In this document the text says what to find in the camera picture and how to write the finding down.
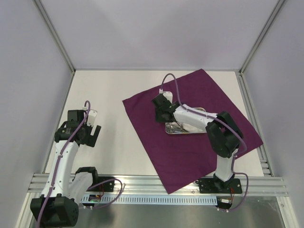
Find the stainless steel tray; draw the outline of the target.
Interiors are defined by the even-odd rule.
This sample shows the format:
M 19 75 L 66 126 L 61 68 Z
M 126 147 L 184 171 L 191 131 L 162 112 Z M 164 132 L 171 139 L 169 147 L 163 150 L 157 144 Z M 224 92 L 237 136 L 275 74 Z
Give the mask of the stainless steel tray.
M 200 129 L 182 122 L 172 122 L 165 123 L 165 132 L 167 134 L 196 134 L 206 133 L 206 129 Z

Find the white gauze pad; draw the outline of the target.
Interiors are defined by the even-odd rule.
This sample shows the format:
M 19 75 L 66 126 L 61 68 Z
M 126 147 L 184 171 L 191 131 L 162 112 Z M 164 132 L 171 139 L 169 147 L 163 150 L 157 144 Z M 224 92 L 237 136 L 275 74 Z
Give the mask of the white gauze pad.
M 193 132 L 193 133 L 202 132 L 202 130 L 200 128 L 197 128 L 197 127 L 189 125 L 189 124 L 184 124 L 183 128 L 188 132 Z

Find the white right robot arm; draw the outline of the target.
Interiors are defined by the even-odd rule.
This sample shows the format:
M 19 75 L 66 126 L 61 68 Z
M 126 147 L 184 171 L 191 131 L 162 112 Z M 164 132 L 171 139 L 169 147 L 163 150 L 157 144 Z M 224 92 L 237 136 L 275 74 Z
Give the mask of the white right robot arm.
M 172 103 L 158 94 L 152 103 L 155 106 L 155 119 L 159 123 L 182 123 L 201 129 L 207 134 L 213 151 L 217 154 L 217 166 L 213 174 L 213 184 L 217 191 L 226 192 L 234 180 L 233 166 L 243 134 L 231 115 L 207 113 L 179 102 Z

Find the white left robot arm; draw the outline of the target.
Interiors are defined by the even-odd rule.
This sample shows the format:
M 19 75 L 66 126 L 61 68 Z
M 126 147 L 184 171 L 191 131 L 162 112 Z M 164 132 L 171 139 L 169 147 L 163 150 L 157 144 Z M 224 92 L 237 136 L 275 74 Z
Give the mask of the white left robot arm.
M 98 188 L 100 180 L 94 167 L 79 168 L 70 179 L 80 146 L 95 146 L 101 130 L 101 126 L 94 126 L 96 116 L 96 110 L 69 110 L 67 120 L 55 132 L 56 151 L 48 180 L 40 197 L 30 204 L 38 228 L 75 226 L 84 193 Z

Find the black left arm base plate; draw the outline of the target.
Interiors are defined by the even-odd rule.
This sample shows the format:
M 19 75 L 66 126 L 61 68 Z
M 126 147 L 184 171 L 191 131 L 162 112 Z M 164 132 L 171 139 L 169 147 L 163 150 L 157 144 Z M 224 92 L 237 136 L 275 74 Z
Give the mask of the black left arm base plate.
M 115 184 L 118 183 L 121 187 L 120 180 L 111 176 L 100 176 L 93 182 L 93 184 L 87 189 L 92 192 L 114 192 Z

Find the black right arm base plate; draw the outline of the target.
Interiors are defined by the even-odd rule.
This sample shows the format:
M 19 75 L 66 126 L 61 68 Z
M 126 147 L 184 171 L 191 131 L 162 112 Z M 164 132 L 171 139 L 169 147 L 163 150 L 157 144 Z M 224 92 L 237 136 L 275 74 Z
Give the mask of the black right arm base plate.
M 222 181 L 214 174 L 212 178 L 200 178 L 195 181 L 199 186 L 199 192 L 202 194 L 242 194 L 240 179 L 235 178 L 235 174 L 228 181 Z

